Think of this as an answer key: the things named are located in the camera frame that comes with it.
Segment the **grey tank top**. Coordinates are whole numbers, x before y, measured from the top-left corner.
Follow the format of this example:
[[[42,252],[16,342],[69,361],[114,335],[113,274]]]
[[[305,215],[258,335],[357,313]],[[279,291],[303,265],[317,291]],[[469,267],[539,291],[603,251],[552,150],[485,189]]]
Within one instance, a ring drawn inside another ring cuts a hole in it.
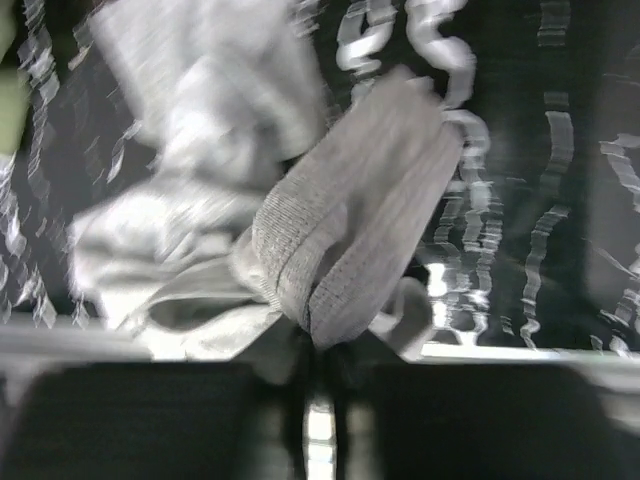
[[[284,317],[356,338],[405,276],[461,157],[396,68],[333,126],[290,1],[109,1],[89,19],[153,174],[77,215],[76,289],[170,359],[227,360]]]

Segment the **olive green tank top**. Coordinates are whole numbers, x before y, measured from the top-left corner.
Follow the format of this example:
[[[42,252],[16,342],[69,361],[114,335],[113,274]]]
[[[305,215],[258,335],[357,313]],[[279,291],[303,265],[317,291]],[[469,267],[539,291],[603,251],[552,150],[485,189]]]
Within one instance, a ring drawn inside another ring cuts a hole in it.
[[[13,155],[20,147],[27,112],[29,88],[26,77],[13,64],[5,63],[17,33],[14,1],[1,2],[1,155]]]

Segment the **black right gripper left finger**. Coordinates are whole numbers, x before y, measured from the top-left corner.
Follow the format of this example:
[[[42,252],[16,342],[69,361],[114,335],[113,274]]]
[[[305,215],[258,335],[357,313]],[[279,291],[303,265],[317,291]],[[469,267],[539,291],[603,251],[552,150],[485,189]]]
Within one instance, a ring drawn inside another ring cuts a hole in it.
[[[129,342],[1,344],[5,479],[303,479],[309,343],[270,329],[228,361]]]

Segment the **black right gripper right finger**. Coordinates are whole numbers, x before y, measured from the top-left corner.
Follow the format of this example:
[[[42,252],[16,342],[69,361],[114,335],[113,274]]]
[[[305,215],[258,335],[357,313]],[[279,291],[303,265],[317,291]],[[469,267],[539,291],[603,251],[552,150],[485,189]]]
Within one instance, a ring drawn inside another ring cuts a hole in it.
[[[329,353],[341,479],[635,479],[639,362],[373,334]]]

